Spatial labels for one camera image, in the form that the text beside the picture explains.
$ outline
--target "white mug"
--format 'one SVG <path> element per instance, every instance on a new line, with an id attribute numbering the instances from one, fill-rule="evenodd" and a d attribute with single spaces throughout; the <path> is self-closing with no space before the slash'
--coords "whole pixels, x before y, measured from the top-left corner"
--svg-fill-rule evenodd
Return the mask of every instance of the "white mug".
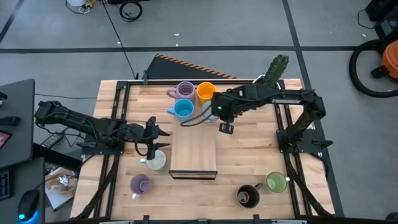
<path id="1" fill-rule="evenodd" d="M 211 115 L 211 101 L 207 101 L 201 107 L 201 112 L 203 113 L 203 115 L 202 115 L 203 119 L 206 119 L 205 122 L 208 123 L 208 124 L 213 124 L 213 123 L 215 123 L 218 120 L 217 116 Z"/>
<path id="2" fill-rule="evenodd" d="M 154 159 L 140 159 L 139 162 L 142 164 L 147 164 L 147 166 L 152 170 L 155 170 L 157 172 L 163 172 L 166 168 L 167 159 L 164 152 L 162 152 L 161 150 L 156 150 Z"/>

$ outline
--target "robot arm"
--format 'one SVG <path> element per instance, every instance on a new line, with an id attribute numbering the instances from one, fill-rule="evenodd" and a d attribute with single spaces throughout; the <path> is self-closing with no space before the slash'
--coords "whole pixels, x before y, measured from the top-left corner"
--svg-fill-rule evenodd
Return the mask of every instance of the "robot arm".
<path id="1" fill-rule="evenodd" d="M 134 142 L 146 144 L 148 147 L 148 160 L 155 157 L 155 151 L 169 144 L 155 143 L 158 136 L 169 136 L 155 124 L 156 117 L 151 117 L 146 122 L 146 127 L 139 124 L 126 124 L 121 119 L 94 118 L 85 114 L 72 111 L 61 105 L 58 101 L 40 101 L 35 113 L 36 124 L 63 124 L 66 127 L 89 134 L 96 139 L 95 144 L 102 144 L 110 148 L 117 147 L 120 142 Z"/>
<path id="2" fill-rule="evenodd" d="M 268 103 L 303 105 L 303 113 L 297 122 L 287 128 L 289 139 L 301 138 L 313 121 L 326 115 L 322 98 L 313 90 L 276 90 L 261 84 L 247 84 L 223 93 L 214 93 L 211 113 L 225 122 L 220 124 L 220 131 L 232 134 L 233 126 L 230 124 L 238 115 Z"/>

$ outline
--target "yellow and black striped tape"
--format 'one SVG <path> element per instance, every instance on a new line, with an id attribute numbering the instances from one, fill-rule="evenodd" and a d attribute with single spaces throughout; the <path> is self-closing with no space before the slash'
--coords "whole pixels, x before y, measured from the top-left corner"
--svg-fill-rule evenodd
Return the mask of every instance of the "yellow and black striped tape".
<path id="1" fill-rule="evenodd" d="M 199 70 L 202 70 L 204 72 L 212 73 L 214 75 L 218 75 L 218 76 L 221 76 L 221 77 L 224 77 L 224 78 L 236 78 L 236 77 L 233 77 L 232 75 L 227 75 L 227 74 L 222 73 L 222 72 L 217 72 L 217 71 L 214 71 L 212 69 L 205 68 L 205 67 L 202 67 L 202 66 L 199 66 L 199 65 L 194 65 L 194 64 L 189 63 L 189 62 L 184 62 L 183 60 L 178 60 L 178 59 L 175 59 L 175 58 L 172 58 L 172 57 L 168 57 L 166 55 L 157 54 L 157 55 L 155 55 L 155 57 L 159 57 L 159 58 L 162 58 L 162 59 L 169 60 L 171 62 L 175 62 L 175 63 L 179 63 L 181 65 L 185 65 L 185 66 L 189 66 L 189 67 L 192 67 L 192 68 L 195 68 L 195 69 L 199 69 Z"/>

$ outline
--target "mug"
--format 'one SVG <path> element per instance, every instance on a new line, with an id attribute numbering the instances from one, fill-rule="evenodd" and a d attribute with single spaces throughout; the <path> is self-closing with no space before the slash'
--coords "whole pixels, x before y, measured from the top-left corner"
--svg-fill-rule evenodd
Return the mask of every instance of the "mug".
<path id="1" fill-rule="evenodd" d="M 132 200 L 137 200 L 140 195 L 146 194 L 150 190 L 149 177 L 144 174 L 135 175 L 130 181 Z"/>
<path id="2" fill-rule="evenodd" d="M 166 154 L 160 150 L 156 150 L 154 159 L 140 159 L 139 162 L 142 164 L 147 164 L 147 166 L 152 170 L 162 172 L 166 168 Z"/>
<path id="3" fill-rule="evenodd" d="M 207 101 L 202 107 L 201 107 L 201 113 L 203 116 L 203 119 L 206 119 L 206 123 L 208 124 L 213 124 L 218 120 L 217 116 L 211 115 L 211 101 Z"/>
<path id="4" fill-rule="evenodd" d="M 175 99 L 188 99 L 195 103 L 196 91 L 195 86 L 190 82 L 180 82 L 176 88 L 171 88 L 166 91 L 167 96 Z"/>
<path id="5" fill-rule="evenodd" d="M 188 99 L 179 99 L 174 103 L 173 108 L 167 109 L 167 112 L 176 116 L 180 122 L 186 121 L 193 114 L 193 103 Z"/>
<path id="6" fill-rule="evenodd" d="M 260 202 L 260 194 L 258 190 L 262 187 L 261 184 L 256 186 L 243 185 L 236 192 L 236 200 L 239 205 L 244 208 L 254 208 Z"/>
<path id="7" fill-rule="evenodd" d="M 264 185 L 268 186 L 275 193 L 281 193 L 285 191 L 288 179 L 288 177 L 285 177 L 280 172 L 272 172 L 264 180 Z"/>
<path id="8" fill-rule="evenodd" d="M 213 93 L 216 91 L 216 86 L 209 82 L 199 84 L 197 88 L 199 103 L 204 105 L 207 101 L 212 99 Z"/>

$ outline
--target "gray floor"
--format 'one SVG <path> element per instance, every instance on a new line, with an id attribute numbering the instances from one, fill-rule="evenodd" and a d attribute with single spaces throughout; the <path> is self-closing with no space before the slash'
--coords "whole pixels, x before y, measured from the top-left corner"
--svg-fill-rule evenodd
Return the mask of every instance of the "gray floor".
<path id="1" fill-rule="evenodd" d="M 376 39 L 373 30 L 356 23 L 356 13 L 368 2 L 288 0 L 300 45 L 354 46 Z M 16 4 L 17 0 L 0 1 L 0 30 Z M 116 6 L 107 5 L 125 47 L 293 46 L 280 0 L 152 0 L 142 6 L 142 17 L 127 23 Z M 362 20 L 372 24 L 365 14 Z M 91 47 L 120 47 L 105 10 L 96 4 L 90 13 L 76 15 L 62 0 L 25 0 L 0 42 L 0 50 Z M 290 63 L 284 78 L 302 78 L 293 50 L 128 52 L 127 56 L 135 72 L 142 74 L 157 53 L 240 78 L 258 76 L 277 54 L 285 53 Z M 329 150 L 345 215 L 383 219 L 398 211 L 398 165 L 394 160 L 398 156 L 398 106 L 395 98 L 370 98 L 353 88 L 348 78 L 350 55 L 348 51 L 303 52 L 312 87 L 326 104 L 322 124 L 326 137 L 335 142 Z M 390 80 L 369 78 L 368 72 L 379 62 L 374 52 L 359 58 L 363 82 L 375 90 L 396 89 Z M 123 53 L 0 54 L 0 73 L 0 84 L 34 78 L 36 93 L 65 96 L 96 96 L 101 80 L 132 79 Z M 95 106 L 95 100 L 36 96 L 36 103 L 40 100 L 59 100 L 86 114 L 92 114 Z M 62 129 L 50 127 L 51 131 Z M 35 129 L 35 142 L 47 136 Z M 78 148 L 70 149 L 63 141 L 55 150 L 70 153 Z M 55 213 L 46 209 L 46 221 L 67 219 L 71 206 Z"/>

